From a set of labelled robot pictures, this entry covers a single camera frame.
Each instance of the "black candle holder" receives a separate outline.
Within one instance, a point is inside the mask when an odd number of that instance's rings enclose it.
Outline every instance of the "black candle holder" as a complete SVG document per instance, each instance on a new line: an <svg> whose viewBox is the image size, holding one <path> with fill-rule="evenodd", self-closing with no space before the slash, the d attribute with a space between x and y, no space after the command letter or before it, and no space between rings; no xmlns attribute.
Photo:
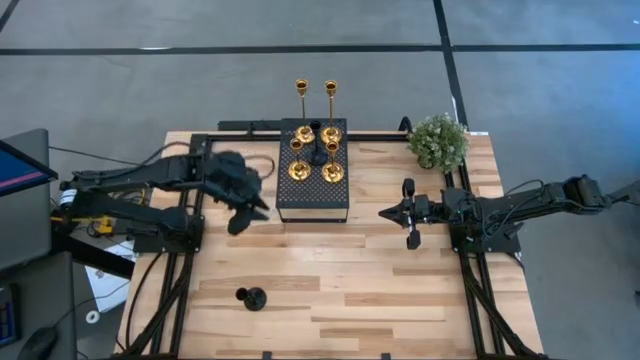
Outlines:
<svg viewBox="0 0 640 360"><path fill-rule="evenodd" d="M324 146L320 146L320 128L322 127L322 123L314 120L309 124L309 127L311 127L313 135L315 135L315 143L313 145L313 151L309 154L308 160L313 166L322 166L326 164L329 159L329 154L324 149Z"/></svg>
<svg viewBox="0 0 640 360"><path fill-rule="evenodd" d="M251 311L260 311L267 305L267 293L260 288L239 288L236 290L236 299L244 301L244 307Z"/></svg>

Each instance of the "concrete floor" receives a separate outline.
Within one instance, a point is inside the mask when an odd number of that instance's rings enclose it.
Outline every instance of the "concrete floor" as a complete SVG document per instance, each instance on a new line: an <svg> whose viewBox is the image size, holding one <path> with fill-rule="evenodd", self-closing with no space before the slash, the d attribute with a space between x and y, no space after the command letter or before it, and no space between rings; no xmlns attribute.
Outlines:
<svg viewBox="0 0 640 360"><path fill-rule="evenodd" d="M633 0L443 0L452 43L640 43ZM0 8L9 0L0 0ZM0 48L163 47L317 43L439 43L424 0L22 0ZM587 173L613 190L640 178L640 53L458 53L470 129L489 131L505 187ZM393 129L452 111L440 53L0 57L0 133L49 129L51 143L142 159L168 130L219 120L298 114L293 80L337 79L338 115L356 129ZM111 164L53 153L66 177ZM640 210L554 215L521 235L526 276L546 353L636 359L640 353ZM76 273L78 299L89 296ZM82 308L78 314L86 311ZM113 349L122 309L79 322L91 358Z"/></svg>

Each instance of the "wooden tabletop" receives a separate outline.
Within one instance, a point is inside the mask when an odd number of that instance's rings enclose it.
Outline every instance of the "wooden tabletop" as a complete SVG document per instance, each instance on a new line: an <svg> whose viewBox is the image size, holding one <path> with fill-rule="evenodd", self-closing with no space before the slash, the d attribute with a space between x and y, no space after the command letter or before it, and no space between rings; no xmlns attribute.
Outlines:
<svg viewBox="0 0 640 360"><path fill-rule="evenodd" d="M170 132L167 142L189 142L191 132ZM469 135L467 167L473 193L500 196L502 186L489 136ZM277 142L215 142L214 151L266 154L278 162ZM185 153L175 146L164 155ZM270 164L250 160L262 174ZM404 178L416 193L440 200L444 177L418 167L406 143L349 143L350 209L346 224L282 224L275 210L276 174L262 196L271 219L239 236L227 234L231 213L205 198L206 232L195 256L181 358L474 358L458 256L445 225L422 225L422 246L406 249L407 231L378 216L398 204ZM151 206L168 207L179 195L154 190ZM136 264L129 304L154 257ZM156 263L136 305L132 337L158 306L166 255ZM176 267L176 277L181 262ZM542 352L522 270L504 254L488 254L498 309L527 346ZM235 299L239 287L262 287L267 306L250 312ZM491 352L484 310L483 332ZM168 350L173 310L162 349ZM119 338L124 343L126 316Z"/></svg>

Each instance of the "green plant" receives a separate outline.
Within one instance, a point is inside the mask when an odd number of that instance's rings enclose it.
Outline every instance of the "green plant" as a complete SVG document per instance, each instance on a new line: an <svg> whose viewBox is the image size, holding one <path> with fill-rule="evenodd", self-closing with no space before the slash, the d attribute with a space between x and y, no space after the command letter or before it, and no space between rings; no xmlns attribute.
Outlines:
<svg viewBox="0 0 640 360"><path fill-rule="evenodd" d="M466 127L448 113L427 117L409 135L409 150L418 155L418 164L425 169L439 168L449 172L462 163L469 142Z"/></svg>

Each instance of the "keyboard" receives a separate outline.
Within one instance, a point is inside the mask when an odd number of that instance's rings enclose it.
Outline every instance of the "keyboard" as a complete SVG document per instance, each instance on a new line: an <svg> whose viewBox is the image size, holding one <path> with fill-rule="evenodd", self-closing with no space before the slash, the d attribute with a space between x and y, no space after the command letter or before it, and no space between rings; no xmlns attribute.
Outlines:
<svg viewBox="0 0 640 360"><path fill-rule="evenodd" d="M20 340L17 294L16 285L0 285L0 348Z"/></svg>

